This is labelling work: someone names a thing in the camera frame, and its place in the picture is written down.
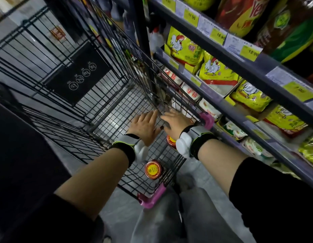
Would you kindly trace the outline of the pink cart corner bumper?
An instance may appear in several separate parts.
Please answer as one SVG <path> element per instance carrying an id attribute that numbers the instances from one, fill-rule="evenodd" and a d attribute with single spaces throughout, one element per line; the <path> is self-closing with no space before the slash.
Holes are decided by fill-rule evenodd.
<path id="1" fill-rule="evenodd" d="M 141 206 L 144 208 L 150 209 L 153 208 L 154 205 L 158 202 L 158 200 L 161 198 L 163 193 L 166 191 L 166 187 L 164 183 L 162 182 L 159 187 L 156 189 L 156 191 L 153 193 L 152 196 L 147 197 L 143 195 L 142 193 L 138 192 L 137 198 Z"/>
<path id="2" fill-rule="evenodd" d="M 207 130 L 211 130 L 212 127 L 214 126 L 215 124 L 215 120 L 214 118 L 209 114 L 209 113 L 200 113 L 199 114 L 200 118 L 204 120 L 204 123 L 205 123 L 205 128 Z"/>

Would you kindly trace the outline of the grey white wrist tracker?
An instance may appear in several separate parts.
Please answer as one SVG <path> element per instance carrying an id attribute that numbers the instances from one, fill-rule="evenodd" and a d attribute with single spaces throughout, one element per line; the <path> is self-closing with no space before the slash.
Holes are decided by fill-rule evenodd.
<path id="1" fill-rule="evenodd" d="M 134 162 L 142 163 L 146 160 L 148 155 L 148 147 L 143 140 L 135 134 L 120 136 L 113 142 L 110 149 L 112 148 L 117 148 L 125 153 L 129 161 L 128 168 L 130 168 Z"/>
<path id="2" fill-rule="evenodd" d="M 186 159 L 198 159 L 199 149 L 208 140 L 217 139 L 204 126 L 189 126 L 185 128 L 176 141 L 176 150 Z"/>

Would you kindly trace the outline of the yellow container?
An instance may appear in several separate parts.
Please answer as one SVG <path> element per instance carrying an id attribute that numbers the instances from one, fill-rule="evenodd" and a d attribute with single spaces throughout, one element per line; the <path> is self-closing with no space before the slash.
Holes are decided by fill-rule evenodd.
<path id="1" fill-rule="evenodd" d="M 184 0 L 184 2 L 198 11 L 206 11 L 212 7 L 215 0 Z"/>

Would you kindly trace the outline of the red floor sticker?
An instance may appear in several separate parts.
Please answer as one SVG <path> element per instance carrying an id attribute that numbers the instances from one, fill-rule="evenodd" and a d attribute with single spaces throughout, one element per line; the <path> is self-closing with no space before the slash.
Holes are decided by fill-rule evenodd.
<path id="1" fill-rule="evenodd" d="M 52 36 L 58 40 L 61 41 L 63 39 L 65 39 L 66 34 L 64 32 L 64 30 L 60 27 L 60 26 L 54 26 L 52 29 L 49 30 L 50 33 L 52 34 Z"/>

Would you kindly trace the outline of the black cart sign panel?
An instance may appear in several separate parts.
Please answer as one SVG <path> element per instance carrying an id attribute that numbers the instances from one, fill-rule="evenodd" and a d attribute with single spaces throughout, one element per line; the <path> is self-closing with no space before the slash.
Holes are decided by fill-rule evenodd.
<path id="1" fill-rule="evenodd" d="M 109 71 L 111 65 L 91 43 L 72 57 L 72 63 L 45 83 L 72 107 L 75 106 Z"/>

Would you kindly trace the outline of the yellow chicken print packet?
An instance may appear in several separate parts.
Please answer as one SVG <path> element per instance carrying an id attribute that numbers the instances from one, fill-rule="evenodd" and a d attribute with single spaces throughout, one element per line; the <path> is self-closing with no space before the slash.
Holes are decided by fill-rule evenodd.
<path id="1" fill-rule="evenodd" d="M 236 90 L 230 94 L 230 97 L 256 112 L 262 112 L 272 101 L 269 96 L 246 80 L 241 82 Z"/>
<path id="2" fill-rule="evenodd" d="M 308 126 L 304 121 L 281 105 L 277 105 L 265 118 L 264 121 L 276 126 L 290 138 L 300 135 Z"/>
<path id="3" fill-rule="evenodd" d="M 198 72 L 203 62 L 202 48 L 172 26 L 164 44 L 164 52 L 193 75 Z"/>
<path id="4" fill-rule="evenodd" d="M 205 50 L 197 76 L 222 96 L 227 96 L 241 80 L 237 73 Z"/>

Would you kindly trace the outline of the grey white right wrist tracker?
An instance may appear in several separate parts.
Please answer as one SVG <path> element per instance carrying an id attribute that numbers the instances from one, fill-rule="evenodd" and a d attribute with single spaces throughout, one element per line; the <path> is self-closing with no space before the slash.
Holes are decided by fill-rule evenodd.
<path id="1" fill-rule="evenodd" d="M 185 128 L 176 141 L 176 150 L 186 159 L 198 159 L 199 149 L 208 140 L 217 139 L 204 126 L 189 126 Z"/>

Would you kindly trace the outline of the grey white left wrist tracker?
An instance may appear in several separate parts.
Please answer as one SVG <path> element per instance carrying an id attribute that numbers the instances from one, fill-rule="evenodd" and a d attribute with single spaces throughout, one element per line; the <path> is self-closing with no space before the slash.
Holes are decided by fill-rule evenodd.
<path id="1" fill-rule="evenodd" d="M 134 162 L 142 163 L 146 160 L 148 155 L 148 147 L 143 140 L 135 134 L 120 136 L 113 142 L 110 149 L 112 148 L 117 148 L 125 153 L 129 161 L 128 168 L 130 168 Z"/>

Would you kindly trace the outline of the person's right forearm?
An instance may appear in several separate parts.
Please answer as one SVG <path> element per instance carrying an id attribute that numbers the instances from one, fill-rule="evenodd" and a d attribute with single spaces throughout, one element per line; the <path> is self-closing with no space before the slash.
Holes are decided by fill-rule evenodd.
<path id="1" fill-rule="evenodd" d="M 240 164 L 249 158 L 241 150 L 219 140 L 206 141 L 198 151 L 198 159 L 228 196 Z"/>

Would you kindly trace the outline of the black sleeve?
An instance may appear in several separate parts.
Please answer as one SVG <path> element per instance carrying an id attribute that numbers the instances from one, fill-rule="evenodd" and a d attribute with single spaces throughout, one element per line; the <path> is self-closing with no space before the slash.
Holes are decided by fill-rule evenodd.
<path id="1" fill-rule="evenodd" d="M 55 194 L 45 198 L 0 243 L 93 243 L 105 234 L 100 217 L 91 219 Z"/>
<path id="2" fill-rule="evenodd" d="M 228 195 L 256 243 L 313 243 L 313 188 L 305 182 L 249 157 Z"/>

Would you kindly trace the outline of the white bottle with red cap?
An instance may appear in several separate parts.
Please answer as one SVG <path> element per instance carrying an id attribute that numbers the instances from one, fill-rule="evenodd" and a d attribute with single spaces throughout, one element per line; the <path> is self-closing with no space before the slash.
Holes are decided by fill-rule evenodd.
<path id="1" fill-rule="evenodd" d="M 158 48 L 161 48 L 164 45 L 164 38 L 163 35 L 159 32 L 159 28 L 160 26 L 156 26 L 151 32 L 148 31 L 151 57 L 153 57 Z"/>

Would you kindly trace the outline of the jar with red orange lid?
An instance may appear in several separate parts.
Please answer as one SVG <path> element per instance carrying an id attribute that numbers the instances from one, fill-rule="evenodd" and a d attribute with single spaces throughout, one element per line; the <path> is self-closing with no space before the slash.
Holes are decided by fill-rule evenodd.
<path id="1" fill-rule="evenodd" d="M 177 150 L 176 149 L 176 141 L 173 138 L 171 138 L 170 135 L 167 135 L 166 141 L 167 141 L 167 143 L 169 144 L 170 147 L 172 147 L 173 149 Z"/>
<path id="2" fill-rule="evenodd" d="M 162 174 L 162 170 L 162 165 L 156 159 L 149 161 L 145 165 L 145 175 L 151 180 L 158 179 Z"/>

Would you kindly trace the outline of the person's right hand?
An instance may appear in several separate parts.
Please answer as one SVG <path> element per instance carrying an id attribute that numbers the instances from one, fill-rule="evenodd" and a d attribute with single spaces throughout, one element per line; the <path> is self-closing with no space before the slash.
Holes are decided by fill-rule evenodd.
<path id="1" fill-rule="evenodd" d="M 168 112 L 165 112 L 163 115 L 173 115 L 173 126 L 171 129 L 164 129 L 167 135 L 170 135 L 175 141 L 177 141 L 184 130 L 189 129 L 194 125 L 193 121 L 183 115 L 181 112 L 177 112 L 174 109 L 171 109 Z"/>

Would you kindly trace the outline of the green yellow packet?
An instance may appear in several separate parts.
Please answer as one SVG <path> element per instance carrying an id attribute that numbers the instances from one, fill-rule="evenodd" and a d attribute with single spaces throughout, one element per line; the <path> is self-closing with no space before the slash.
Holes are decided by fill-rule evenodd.
<path id="1" fill-rule="evenodd" d="M 313 134 L 307 137 L 298 148 L 299 153 L 313 165 Z"/>

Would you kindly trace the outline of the black right sleeve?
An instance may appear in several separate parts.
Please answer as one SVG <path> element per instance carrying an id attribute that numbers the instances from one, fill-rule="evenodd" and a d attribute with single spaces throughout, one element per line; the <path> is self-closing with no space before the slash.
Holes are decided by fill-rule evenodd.
<path id="1" fill-rule="evenodd" d="M 313 243 L 313 188 L 305 182 L 249 157 L 228 195 L 256 243 Z"/>

